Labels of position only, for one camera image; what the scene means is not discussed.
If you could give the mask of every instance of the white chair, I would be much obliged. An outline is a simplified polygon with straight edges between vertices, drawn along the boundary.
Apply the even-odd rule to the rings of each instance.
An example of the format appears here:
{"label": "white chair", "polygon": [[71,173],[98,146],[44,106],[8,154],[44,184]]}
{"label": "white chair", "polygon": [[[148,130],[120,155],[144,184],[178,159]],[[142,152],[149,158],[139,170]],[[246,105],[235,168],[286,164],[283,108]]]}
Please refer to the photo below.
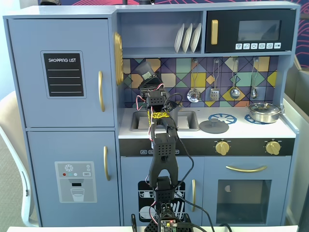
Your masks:
{"label": "white chair", "polygon": [[26,226],[38,227],[38,222],[30,219],[34,209],[34,200],[15,91],[0,101],[0,135],[9,148],[21,176],[23,184],[21,218]]}

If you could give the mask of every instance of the toy kitchen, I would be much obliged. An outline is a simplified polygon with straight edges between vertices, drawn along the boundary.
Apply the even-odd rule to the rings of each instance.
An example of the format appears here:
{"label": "toy kitchen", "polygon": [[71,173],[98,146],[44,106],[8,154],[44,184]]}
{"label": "toy kitchen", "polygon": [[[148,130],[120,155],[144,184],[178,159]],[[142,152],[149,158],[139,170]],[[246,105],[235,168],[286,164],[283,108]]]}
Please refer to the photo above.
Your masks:
{"label": "toy kitchen", "polygon": [[161,90],[161,104],[176,103],[178,129],[167,131],[178,130],[179,181],[187,153],[194,161],[175,189],[175,216],[209,226],[184,198],[214,225],[284,225],[298,129],[283,96],[299,14],[297,4],[261,1],[32,6],[4,16],[40,226],[158,218],[147,178],[160,118],[142,91],[153,77],[148,99]]}

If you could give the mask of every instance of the silver pot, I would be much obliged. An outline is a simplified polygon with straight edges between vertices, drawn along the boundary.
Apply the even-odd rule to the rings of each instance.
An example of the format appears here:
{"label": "silver pot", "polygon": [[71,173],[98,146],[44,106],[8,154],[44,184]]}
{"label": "silver pot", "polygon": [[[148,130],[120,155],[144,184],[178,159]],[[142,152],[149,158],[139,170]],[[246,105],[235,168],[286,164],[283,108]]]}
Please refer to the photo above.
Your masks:
{"label": "silver pot", "polygon": [[281,109],[273,104],[261,102],[249,105],[249,115],[257,122],[274,123],[279,119]]}

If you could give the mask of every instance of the colorful tile backsplash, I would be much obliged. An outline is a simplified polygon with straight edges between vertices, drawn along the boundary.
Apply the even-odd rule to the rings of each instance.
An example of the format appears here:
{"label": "colorful tile backsplash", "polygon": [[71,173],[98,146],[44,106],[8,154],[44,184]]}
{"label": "colorful tile backsplash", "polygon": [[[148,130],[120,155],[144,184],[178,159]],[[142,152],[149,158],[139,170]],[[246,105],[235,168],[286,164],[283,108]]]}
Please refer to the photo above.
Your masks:
{"label": "colorful tile backsplash", "polygon": [[[214,58],[150,58],[150,59],[124,59],[125,105],[127,108],[136,107],[136,96],[139,95],[138,87],[143,78],[137,74],[136,67],[144,61],[151,63],[154,71],[160,71],[164,87],[170,92],[180,93],[183,96],[183,107],[231,107],[246,106],[253,102],[272,102],[277,77],[278,57],[259,57],[259,64],[253,68],[253,57],[238,57],[239,66],[236,76],[236,87],[240,96],[234,100],[230,97],[233,86],[233,58],[218,58],[220,61],[217,88],[220,90],[219,101],[211,101],[210,90],[214,88],[213,60]],[[257,98],[250,98],[252,70],[256,72],[255,85]],[[196,78],[196,88],[201,92],[201,101],[191,103],[187,93],[193,89]]]}

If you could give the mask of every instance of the white plate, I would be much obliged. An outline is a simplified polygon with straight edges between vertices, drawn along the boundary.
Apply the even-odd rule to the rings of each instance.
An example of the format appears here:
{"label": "white plate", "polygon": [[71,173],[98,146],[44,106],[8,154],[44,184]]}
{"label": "white plate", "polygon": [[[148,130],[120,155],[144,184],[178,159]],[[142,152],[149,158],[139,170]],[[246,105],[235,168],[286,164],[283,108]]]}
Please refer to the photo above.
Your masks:
{"label": "white plate", "polygon": [[184,30],[184,23],[183,23],[182,27],[179,29],[179,31],[176,35],[176,40],[175,40],[175,45],[174,45],[176,53],[178,53],[180,45],[182,44],[183,30]]}
{"label": "white plate", "polygon": [[184,39],[183,39],[183,52],[186,53],[189,43],[190,43],[190,39],[191,39],[191,34],[192,34],[192,23],[190,24],[189,28],[187,29],[187,31],[185,32],[184,35]]}
{"label": "white plate", "polygon": [[190,43],[192,52],[195,52],[195,49],[197,48],[198,40],[201,35],[201,30],[202,30],[202,24],[199,23],[197,28],[193,32],[191,43]]}

